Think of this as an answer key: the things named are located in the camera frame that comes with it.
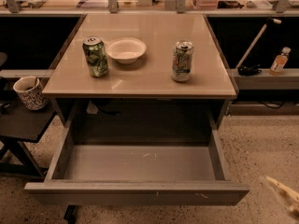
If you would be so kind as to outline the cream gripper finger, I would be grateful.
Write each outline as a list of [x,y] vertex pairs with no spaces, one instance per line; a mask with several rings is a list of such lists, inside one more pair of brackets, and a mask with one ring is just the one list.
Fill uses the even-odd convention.
[[286,214],[292,219],[299,219],[299,193],[273,177],[266,175],[264,178],[267,186],[282,203]]

